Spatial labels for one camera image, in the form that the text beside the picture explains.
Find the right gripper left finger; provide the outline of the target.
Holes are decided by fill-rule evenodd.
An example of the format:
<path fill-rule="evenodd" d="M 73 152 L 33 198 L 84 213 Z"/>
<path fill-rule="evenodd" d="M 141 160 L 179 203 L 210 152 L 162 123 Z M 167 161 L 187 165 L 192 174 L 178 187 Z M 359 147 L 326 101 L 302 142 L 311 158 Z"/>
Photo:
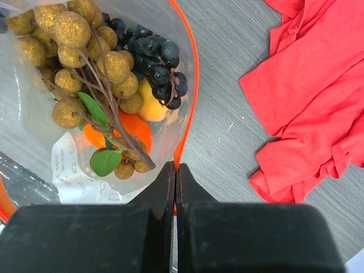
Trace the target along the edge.
<path fill-rule="evenodd" d="M 1 234 L 2 272 L 170 272 L 175 164 L 124 205 L 31 205 Z"/>

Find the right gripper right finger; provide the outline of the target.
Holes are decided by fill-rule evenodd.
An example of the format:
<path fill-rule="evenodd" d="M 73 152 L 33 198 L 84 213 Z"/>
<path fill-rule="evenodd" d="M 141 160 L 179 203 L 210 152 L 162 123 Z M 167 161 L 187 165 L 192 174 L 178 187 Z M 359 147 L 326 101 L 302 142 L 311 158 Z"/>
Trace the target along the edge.
<path fill-rule="evenodd" d="M 218 202 L 176 173 L 179 272 L 344 272 L 324 216 L 291 203 Z"/>

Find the yellow orange peach fruit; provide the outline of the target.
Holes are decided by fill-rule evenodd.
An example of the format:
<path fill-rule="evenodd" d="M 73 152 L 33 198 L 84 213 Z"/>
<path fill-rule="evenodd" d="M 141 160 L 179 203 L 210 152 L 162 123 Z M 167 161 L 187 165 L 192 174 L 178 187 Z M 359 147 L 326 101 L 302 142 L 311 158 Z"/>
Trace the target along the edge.
<path fill-rule="evenodd" d="M 152 87 L 146 78 L 139 82 L 138 92 L 143 98 L 143 106 L 137 115 L 147 122 L 160 122 L 167 117 L 168 110 L 152 95 Z"/>

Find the clear zip top bag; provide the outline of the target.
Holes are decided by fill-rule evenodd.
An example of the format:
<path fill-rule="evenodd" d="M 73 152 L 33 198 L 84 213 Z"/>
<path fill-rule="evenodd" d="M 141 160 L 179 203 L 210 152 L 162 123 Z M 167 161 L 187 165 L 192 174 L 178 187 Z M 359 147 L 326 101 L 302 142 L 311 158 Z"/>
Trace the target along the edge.
<path fill-rule="evenodd" d="M 179 165 L 198 92 L 198 56 L 192 30 L 175 1 L 2 1 L 1 147 L 45 146 L 42 171 L 61 203 L 122 203 L 128 193 L 115 169 L 132 152 L 140 165 L 128 181 L 143 190 L 165 162 Z M 102 10 L 140 21 L 174 40 L 187 66 L 188 109 L 153 133 L 140 85 L 128 58 L 106 44 Z"/>

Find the dark grape bunch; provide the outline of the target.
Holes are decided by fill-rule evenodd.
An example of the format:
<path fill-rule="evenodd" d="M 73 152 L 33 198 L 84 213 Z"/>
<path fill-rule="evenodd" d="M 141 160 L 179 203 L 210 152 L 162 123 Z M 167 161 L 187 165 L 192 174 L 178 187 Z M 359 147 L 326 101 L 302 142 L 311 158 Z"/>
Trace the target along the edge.
<path fill-rule="evenodd" d="M 151 94 L 169 110 L 177 110 L 182 97 L 188 93 L 187 77 L 176 68 L 180 64 L 179 46 L 142 25 L 126 27 L 121 18 L 111 18 L 103 13 L 103 26 L 111 27 L 117 34 L 116 49 L 130 52 L 139 80 L 151 84 Z"/>

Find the brown longan bunch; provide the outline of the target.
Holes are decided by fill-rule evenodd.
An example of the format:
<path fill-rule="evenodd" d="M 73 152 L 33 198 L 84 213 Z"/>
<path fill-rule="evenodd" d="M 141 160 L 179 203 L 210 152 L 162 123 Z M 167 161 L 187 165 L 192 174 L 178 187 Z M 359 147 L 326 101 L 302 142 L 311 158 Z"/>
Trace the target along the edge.
<path fill-rule="evenodd" d="M 116 51 L 117 34 L 102 25 L 102 14 L 93 1 L 69 1 L 2 19 L 53 95 L 53 121 L 103 137 L 90 157 L 91 170 L 127 180 L 155 163 L 148 140 L 129 118 L 143 106 L 131 54 Z"/>

